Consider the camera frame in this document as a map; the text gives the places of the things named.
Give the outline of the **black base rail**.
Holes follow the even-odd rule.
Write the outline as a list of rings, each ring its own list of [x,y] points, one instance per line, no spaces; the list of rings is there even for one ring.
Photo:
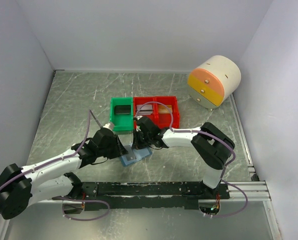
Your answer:
[[[184,208],[198,210],[199,202],[215,203],[230,198],[225,183],[209,189],[200,181],[174,182],[82,182],[74,193],[64,196],[67,201],[85,202],[86,211],[106,209]]]

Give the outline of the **grey card in holder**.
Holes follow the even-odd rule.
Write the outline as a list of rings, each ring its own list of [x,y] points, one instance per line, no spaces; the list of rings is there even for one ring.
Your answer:
[[[125,161],[128,164],[133,163],[137,159],[136,156],[135,156],[135,153],[134,153],[134,151],[133,151],[133,149],[131,148],[130,145],[126,149],[127,149],[127,154],[125,156],[125,158],[126,158]]]

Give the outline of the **white striped card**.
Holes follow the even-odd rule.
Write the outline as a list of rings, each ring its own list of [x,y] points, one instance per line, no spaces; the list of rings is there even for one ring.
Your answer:
[[[149,115],[153,114],[154,107],[152,104],[146,104],[143,107],[141,104],[138,104],[136,106],[136,112],[138,112],[139,116],[149,116]]]

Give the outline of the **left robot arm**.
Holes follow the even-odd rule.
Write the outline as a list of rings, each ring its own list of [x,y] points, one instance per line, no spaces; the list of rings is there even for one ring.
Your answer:
[[[119,137],[102,127],[55,157],[22,167],[10,164],[0,174],[0,215],[12,219],[53,197],[78,199],[83,188],[74,171],[95,164],[98,158],[115,159],[127,153]]]

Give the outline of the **blue card holder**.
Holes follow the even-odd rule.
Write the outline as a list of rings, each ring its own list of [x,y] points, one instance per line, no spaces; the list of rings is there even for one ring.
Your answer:
[[[137,149],[132,149],[132,150],[133,150],[133,152],[136,156],[136,160],[134,162],[127,163],[126,162],[126,155],[121,156],[120,161],[121,161],[121,163],[124,167],[135,164],[135,163],[143,160],[144,158],[152,155],[152,151],[149,147],[144,148],[144,149],[139,149],[139,150],[137,150]]]

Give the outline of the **gold card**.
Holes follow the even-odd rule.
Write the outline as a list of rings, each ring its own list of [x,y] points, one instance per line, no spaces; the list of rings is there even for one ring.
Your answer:
[[[171,105],[158,105],[158,114],[170,114],[173,113],[173,109]]]

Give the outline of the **red plastic bin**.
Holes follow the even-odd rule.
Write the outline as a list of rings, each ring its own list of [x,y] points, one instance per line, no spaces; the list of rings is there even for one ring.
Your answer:
[[[134,97],[133,98],[133,113],[134,115],[137,113],[137,111],[139,110],[139,108],[147,103],[147,102],[153,102],[155,99],[153,96],[141,96],[141,97]],[[139,111],[138,116],[146,116],[149,119],[151,119],[154,123],[156,122],[156,116],[154,113],[154,104],[153,103],[149,103],[144,105],[141,110]]]
[[[180,112],[176,96],[156,96],[155,101],[163,104],[157,104],[157,125],[160,128],[169,128],[173,117],[172,127],[178,129]]]

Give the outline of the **round drawer cabinet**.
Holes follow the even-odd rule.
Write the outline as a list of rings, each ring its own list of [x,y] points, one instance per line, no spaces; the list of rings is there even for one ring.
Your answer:
[[[200,106],[213,110],[238,88],[241,78],[241,71],[232,60],[214,55],[188,75],[188,94]]]

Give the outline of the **black card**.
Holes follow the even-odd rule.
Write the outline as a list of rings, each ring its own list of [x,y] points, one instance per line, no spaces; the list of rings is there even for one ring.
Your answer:
[[[114,107],[115,115],[130,115],[132,112],[131,105],[116,105]]]

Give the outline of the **green plastic bin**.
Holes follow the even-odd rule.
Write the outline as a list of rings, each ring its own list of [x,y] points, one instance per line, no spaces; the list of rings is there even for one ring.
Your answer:
[[[130,132],[134,129],[134,103],[132,97],[112,97],[110,122],[115,132]]]

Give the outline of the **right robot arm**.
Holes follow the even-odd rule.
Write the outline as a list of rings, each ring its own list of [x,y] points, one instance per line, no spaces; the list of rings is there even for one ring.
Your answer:
[[[202,179],[201,193],[212,199],[219,192],[219,184],[229,164],[229,158],[236,157],[234,142],[210,122],[190,129],[159,128],[147,116],[134,118],[132,148],[140,150],[149,147],[168,149],[175,147],[193,148],[207,164]]]

